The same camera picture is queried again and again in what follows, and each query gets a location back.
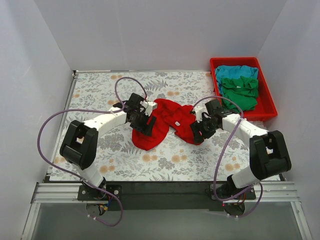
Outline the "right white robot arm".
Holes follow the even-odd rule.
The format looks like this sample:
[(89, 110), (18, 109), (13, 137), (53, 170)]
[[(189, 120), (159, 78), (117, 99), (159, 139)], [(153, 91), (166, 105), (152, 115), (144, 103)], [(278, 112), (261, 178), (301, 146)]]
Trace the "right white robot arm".
[(267, 178), (288, 172), (291, 159), (283, 134), (255, 126), (238, 113), (222, 107), (218, 97), (210, 97), (204, 107), (195, 104), (190, 111), (195, 121), (190, 124), (194, 142), (201, 144), (212, 137), (218, 129), (230, 133), (227, 141), (237, 137), (248, 146), (249, 165), (227, 177), (221, 186), (212, 184), (213, 199), (221, 202), (237, 199), (253, 185)]

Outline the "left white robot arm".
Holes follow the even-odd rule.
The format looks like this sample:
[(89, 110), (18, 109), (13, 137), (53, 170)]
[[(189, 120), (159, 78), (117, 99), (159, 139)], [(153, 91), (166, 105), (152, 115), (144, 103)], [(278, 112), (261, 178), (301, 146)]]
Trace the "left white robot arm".
[(99, 138), (126, 123), (143, 136), (150, 137), (156, 123), (152, 113), (157, 106), (156, 102), (132, 93), (129, 100), (114, 104), (95, 118), (83, 122), (74, 120), (69, 124), (59, 154), (76, 168), (95, 200), (103, 199), (107, 193), (106, 179), (94, 164)]

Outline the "red t shirt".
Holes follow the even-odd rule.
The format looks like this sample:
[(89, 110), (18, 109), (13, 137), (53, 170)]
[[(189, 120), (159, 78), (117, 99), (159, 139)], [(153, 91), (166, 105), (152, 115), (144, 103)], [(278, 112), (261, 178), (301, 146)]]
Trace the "red t shirt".
[(183, 141), (197, 145), (190, 125), (196, 121), (191, 114), (192, 105), (180, 105), (169, 99), (158, 98), (155, 100), (157, 108), (152, 111), (156, 117), (151, 136), (146, 136), (137, 130), (132, 131), (133, 144), (142, 150), (149, 151), (159, 145), (167, 136), (170, 128), (175, 130), (174, 134)]

